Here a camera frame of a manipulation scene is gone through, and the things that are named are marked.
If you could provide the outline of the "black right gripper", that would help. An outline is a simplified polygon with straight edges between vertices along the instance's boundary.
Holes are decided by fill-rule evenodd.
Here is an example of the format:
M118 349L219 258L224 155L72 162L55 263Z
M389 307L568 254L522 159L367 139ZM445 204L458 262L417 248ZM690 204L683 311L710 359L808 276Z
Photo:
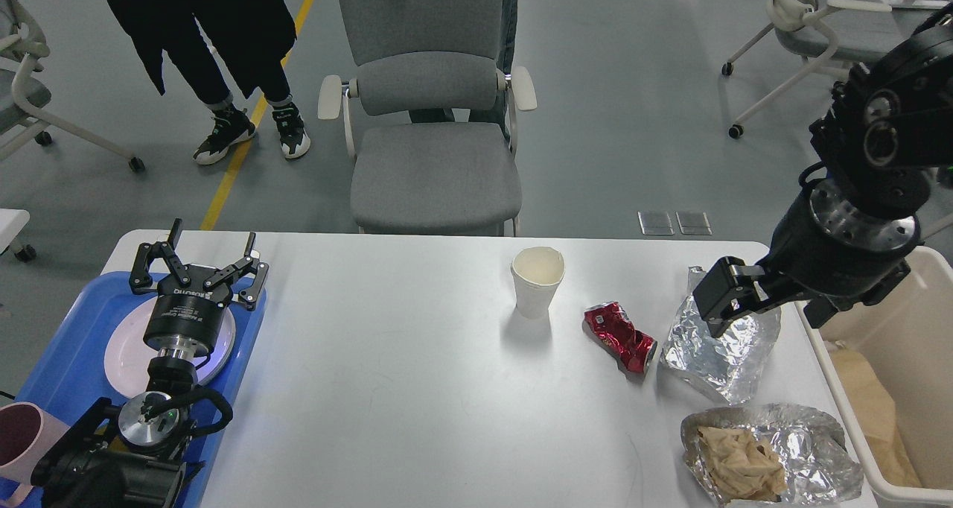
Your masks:
M833 181L808 182L759 266L718 259L694 288L695 307L709 334L721 338L735 320L802 294L816 297L803 307L808 325L823 328L847 308L845 298L858 300L901 273L921 229L915 216L888 220L861 212Z

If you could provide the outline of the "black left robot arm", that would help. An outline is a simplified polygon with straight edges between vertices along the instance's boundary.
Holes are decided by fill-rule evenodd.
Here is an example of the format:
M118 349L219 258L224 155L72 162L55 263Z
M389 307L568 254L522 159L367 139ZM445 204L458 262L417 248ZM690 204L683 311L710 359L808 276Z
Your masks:
M185 264L182 232L139 244L128 274L130 293L148 296L142 342L152 351L142 389L123 402L99 397L39 458L31 483L44 507L173 507L205 468L197 448L234 419L232 390L200 381L217 351L232 305L254 311L269 265L249 233L242 256L217 268Z

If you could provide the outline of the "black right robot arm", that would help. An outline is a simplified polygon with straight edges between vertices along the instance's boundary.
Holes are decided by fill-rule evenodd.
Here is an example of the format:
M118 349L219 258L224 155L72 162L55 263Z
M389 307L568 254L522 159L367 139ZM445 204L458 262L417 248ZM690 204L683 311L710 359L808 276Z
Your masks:
M860 63L810 125L819 157L752 266L715 262L693 291L710 335L736 319L804 301L811 327L875 305L910 273L927 170L951 165L951 6L929 16L877 63ZM824 178L811 179L816 168Z

